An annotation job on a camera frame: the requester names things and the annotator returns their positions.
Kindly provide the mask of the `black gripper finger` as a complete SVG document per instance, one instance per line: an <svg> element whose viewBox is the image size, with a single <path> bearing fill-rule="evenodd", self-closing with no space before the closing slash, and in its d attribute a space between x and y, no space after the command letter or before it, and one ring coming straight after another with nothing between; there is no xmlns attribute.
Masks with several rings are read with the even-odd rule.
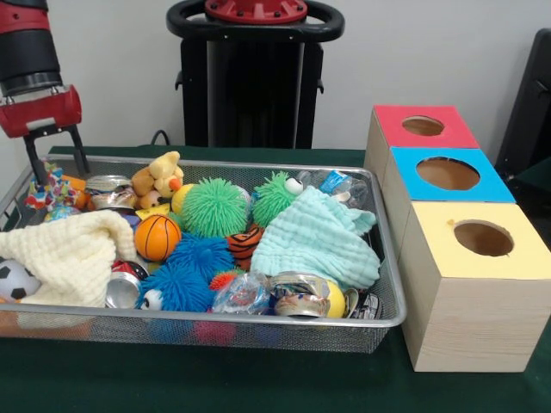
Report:
<svg viewBox="0 0 551 413"><path fill-rule="evenodd" d="M28 159L31 163L35 179L39 185L45 184L45 169L35 147L35 137L27 135L23 137Z"/></svg>
<svg viewBox="0 0 551 413"><path fill-rule="evenodd" d="M77 165L77 169L81 175L90 173L90 166L87 157L84 153L84 146L81 140L80 133L76 126L70 126L68 132L71 135L72 142L74 144L74 159Z"/></svg>

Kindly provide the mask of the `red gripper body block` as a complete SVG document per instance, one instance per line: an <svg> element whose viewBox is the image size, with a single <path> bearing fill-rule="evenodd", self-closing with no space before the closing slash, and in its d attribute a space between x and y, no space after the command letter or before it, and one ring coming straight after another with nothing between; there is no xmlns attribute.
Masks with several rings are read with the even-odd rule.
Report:
<svg viewBox="0 0 551 413"><path fill-rule="evenodd" d="M45 126L62 128L82 121L82 105L74 85L53 86L1 98L1 128L20 138Z"/></svg>

